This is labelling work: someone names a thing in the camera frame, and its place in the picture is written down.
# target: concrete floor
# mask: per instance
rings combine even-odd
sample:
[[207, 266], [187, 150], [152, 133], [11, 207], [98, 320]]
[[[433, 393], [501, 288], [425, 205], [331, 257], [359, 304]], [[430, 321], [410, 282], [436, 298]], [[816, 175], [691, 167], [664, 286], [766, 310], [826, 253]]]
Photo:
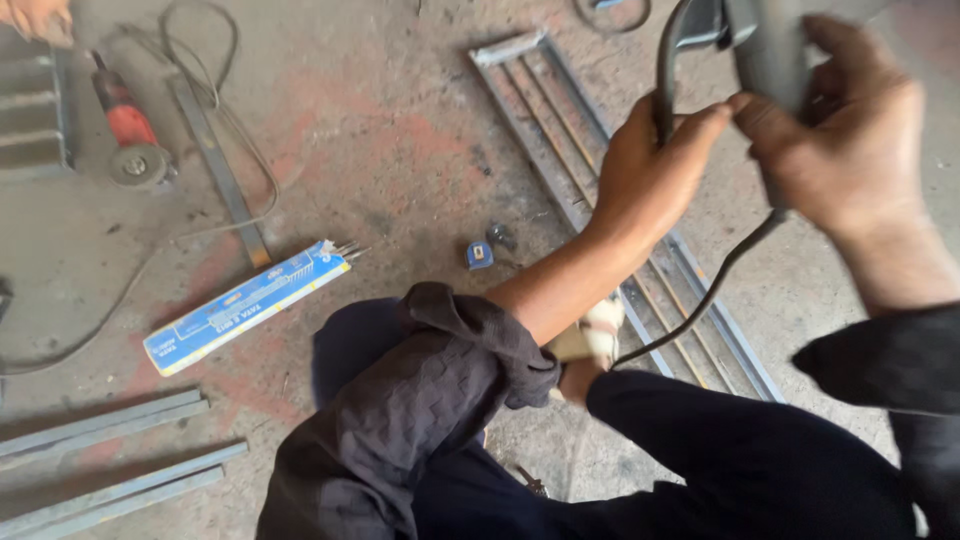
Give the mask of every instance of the concrete floor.
[[[312, 413], [309, 337], [332, 311], [401, 295], [421, 280], [450, 282], [466, 293], [502, 281], [513, 271], [462, 268], [462, 246], [494, 221], [516, 231], [518, 262], [541, 258], [568, 237], [464, 51], [547, 28], [615, 125], [651, 88], [656, 43], [673, 3], [654, 2], [647, 25], [629, 37], [593, 34], [562, 0], [423, 0], [420, 17], [416, 0], [224, 4], [244, 33], [224, 96], [256, 134], [283, 185], [280, 207], [263, 227], [271, 253], [283, 259], [323, 238], [353, 239], [372, 250], [322, 291], [163, 379], [144, 354], [143, 337], [253, 274], [232, 234], [169, 249], [82, 357], [7, 384], [0, 438], [187, 387], [201, 388], [212, 410], [0, 475], [0, 519], [246, 439], [252, 451], [227, 465], [225, 480], [75, 538], [251, 537], [276, 446]], [[808, 2], [811, 9], [827, 4]], [[78, 0], [76, 18], [80, 44], [104, 49], [154, 121], [161, 143], [177, 156], [176, 188], [145, 195], [109, 184], [105, 159], [113, 142], [85, 82], [91, 66], [77, 55], [82, 174], [0, 184], [0, 275], [17, 295], [0, 327], [3, 358], [67, 346], [108, 309], [152, 245], [227, 219], [162, 84], [165, 72], [128, 42], [102, 42], [117, 22], [154, 24], [165, 5]], [[842, 14], [870, 20], [927, 84], [924, 190], [949, 248], [960, 254], [953, 211], [960, 201], [953, 181], [960, 55], [950, 41], [960, 29], [960, 11], [949, 0], [857, 0]], [[176, 34], [205, 58], [223, 54], [220, 26], [199, 17], [175, 24]], [[734, 90], [729, 62], [706, 53], [684, 58], [678, 77], [683, 109]], [[222, 142], [236, 159], [248, 200], [262, 208], [268, 185], [251, 161]], [[738, 135], [724, 135], [680, 225], [708, 273], [765, 211], [744, 151]], [[862, 317], [820, 234], [793, 219], [740, 263], [723, 299], [790, 403], [896, 458], [880, 412], [826, 398], [788, 363], [808, 340]], [[503, 411], [489, 440], [501, 463], [522, 464], [555, 498], [568, 501], [624, 495], [670, 478], [622, 437], [564, 404]]]

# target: person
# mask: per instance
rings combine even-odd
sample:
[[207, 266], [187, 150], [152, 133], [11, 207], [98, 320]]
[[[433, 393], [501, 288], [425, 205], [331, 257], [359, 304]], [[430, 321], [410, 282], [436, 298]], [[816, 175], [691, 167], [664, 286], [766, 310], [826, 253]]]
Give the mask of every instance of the person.
[[[334, 313], [315, 336], [319, 412], [281, 444], [267, 538], [960, 538], [960, 270], [924, 208], [923, 91], [863, 31], [804, 20], [830, 55], [805, 127], [738, 93], [662, 149], [651, 101], [616, 132], [584, 231], [483, 297], [440, 283]], [[789, 405], [638, 370], [561, 367], [540, 347], [607, 297], [681, 217], [733, 119], [799, 214], [850, 269], [870, 319], [794, 358], [830, 395], [889, 409], [894, 467]], [[590, 503], [534, 495], [481, 447], [502, 405], [563, 396], [682, 477]]]

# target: red angle grinder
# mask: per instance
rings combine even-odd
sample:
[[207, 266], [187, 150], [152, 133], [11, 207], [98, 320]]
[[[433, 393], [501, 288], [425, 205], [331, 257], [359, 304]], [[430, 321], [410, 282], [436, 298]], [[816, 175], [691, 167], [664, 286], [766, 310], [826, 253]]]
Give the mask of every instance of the red angle grinder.
[[169, 182], [177, 175], [170, 153], [157, 144], [154, 129], [123, 78], [107, 69], [99, 53], [90, 54], [97, 64], [93, 88], [120, 145], [110, 157], [110, 177], [115, 184], [134, 189], [151, 189]]

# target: rolled-up sleeve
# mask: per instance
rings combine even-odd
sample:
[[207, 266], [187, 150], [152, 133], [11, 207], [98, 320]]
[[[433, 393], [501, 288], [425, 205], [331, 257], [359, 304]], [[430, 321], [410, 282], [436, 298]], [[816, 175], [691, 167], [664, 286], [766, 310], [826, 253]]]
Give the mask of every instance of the rolled-up sleeve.
[[425, 282], [399, 308], [410, 337], [280, 445], [257, 538], [415, 538], [426, 460], [504, 404], [545, 405], [560, 368], [500, 307]]
[[838, 400], [890, 411], [904, 486], [930, 537], [960, 538], [960, 305], [852, 325], [794, 364]]

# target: dusty floor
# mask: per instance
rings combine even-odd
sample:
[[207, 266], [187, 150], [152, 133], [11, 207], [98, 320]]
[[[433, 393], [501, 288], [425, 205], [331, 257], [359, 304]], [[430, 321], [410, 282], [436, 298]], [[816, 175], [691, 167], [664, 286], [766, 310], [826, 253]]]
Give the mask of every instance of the dusty floor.
[[[103, 43], [117, 22], [154, 24], [166, 3], [78, 0], [76, 17], [81, 45], [103, 49], [127, 77], [161, 143], [180, 161], [176, 189], [144, 195], [108, 183], [105, 157], [113, 142], [86, 83], [91, 66], [78, 55], [73, 74], [83, 174], [0, 184], [0, 275], [17, 294], [0, 327], [3, 358], [67, 346], [102, 316], [154, 243], [226, 219], [162, 83], [164, 72], [128, 42]], [[423, 0], [420, 17], [416, 0], [224, 4], [243, 31], [224, 96], [256, 133], [283, 185], [280, 208], [263, 227], [274, 258], [322, 238], [353, 239], [372, 250], [320, 292], [163, 379], [144, 354], [143, 337], [252, 275], [232, 234], [168, 250], [83, 357], [8, 382], [0, 438], [194, 386], [212, 410], [0, 475], [0, 519], [246, 439], [251, 453], [227, 466], [225, 480], [76, 538], [251, 537], [276, 446], [312, 412], [309, 336], [332, 311], [400, 295], [421, 280], [450, 282], [464, 292], [503, 280], [512, 272], [507, 267], [473, 273], [462, 267], [462, 247], [494, 221], [516, 231], [519, 262], [536, 260], [567, 238], [465, 50], [547, 28], [615, 125], [651, 88], [659, 30], [673, 3], [654, 2], [647, 25], [629, 37], [593, 34], [562, 0]], [[960, 166], [953, 163], [960, 142], [960, 55], [949, 40], [960, 29], [960, 10], [949, 0], [857, 0], [842, 13], [870, 20], [927, 84], [924, 189], [948, 246], [960, 254], [953, 211], [960, 202], [953, 181]], [[207, 22], [184, 17], [176, 34], [205, 57], [219, 58], [224, 29]], [[690, 109], [734, 88], [729, 62], [707, 54], [685, 59], [679, 79], [682, 106]], [[262, 208], [267, 184], [251, 161], [227, 147], [248, 199]], [[765, 211], [744, 150], [738, 135], [723, 137], [680, 225], [709, 273]], [[790, 403], [895, 458], [882, 414], [825, 398], [788, 363], [809, 339], [861, 317], [821, 235], [794, 219], [737, 267], [723, 298]], [[562, 404], [504, 411], [492, 424], [490, 450], [504, 464], [523, 464], [555, 497], [569, 501], [623, 495], [668, 478], [621, 437]]]

